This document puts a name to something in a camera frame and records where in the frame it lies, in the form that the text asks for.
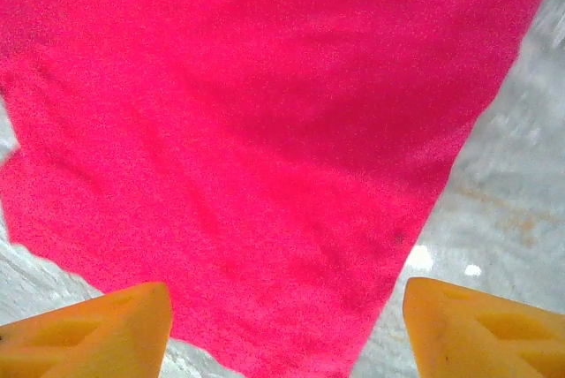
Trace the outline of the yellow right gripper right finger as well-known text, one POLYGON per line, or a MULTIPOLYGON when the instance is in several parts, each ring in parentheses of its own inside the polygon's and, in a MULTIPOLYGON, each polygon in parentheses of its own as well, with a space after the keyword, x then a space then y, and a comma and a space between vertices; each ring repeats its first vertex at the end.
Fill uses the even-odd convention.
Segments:
POLYGON ((565 378, 565 314, 413 277, 404 322, 419 378, 565 378))

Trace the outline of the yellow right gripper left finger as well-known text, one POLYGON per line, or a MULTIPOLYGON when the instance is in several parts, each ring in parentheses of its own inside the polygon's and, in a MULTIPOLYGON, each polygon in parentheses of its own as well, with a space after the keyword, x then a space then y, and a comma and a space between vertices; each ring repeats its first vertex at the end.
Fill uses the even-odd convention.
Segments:
POLYGON ((159 378, 165 283, 143 283, 0 326, 0 378, 159 378))

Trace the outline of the red t-shirt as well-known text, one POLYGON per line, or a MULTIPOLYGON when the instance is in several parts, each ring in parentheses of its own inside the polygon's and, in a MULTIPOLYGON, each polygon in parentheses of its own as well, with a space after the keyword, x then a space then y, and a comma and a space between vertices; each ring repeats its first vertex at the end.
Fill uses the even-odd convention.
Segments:
POLYGON ((248 378, 349 378, 540 0, 0 0, 14 243, 248 378))

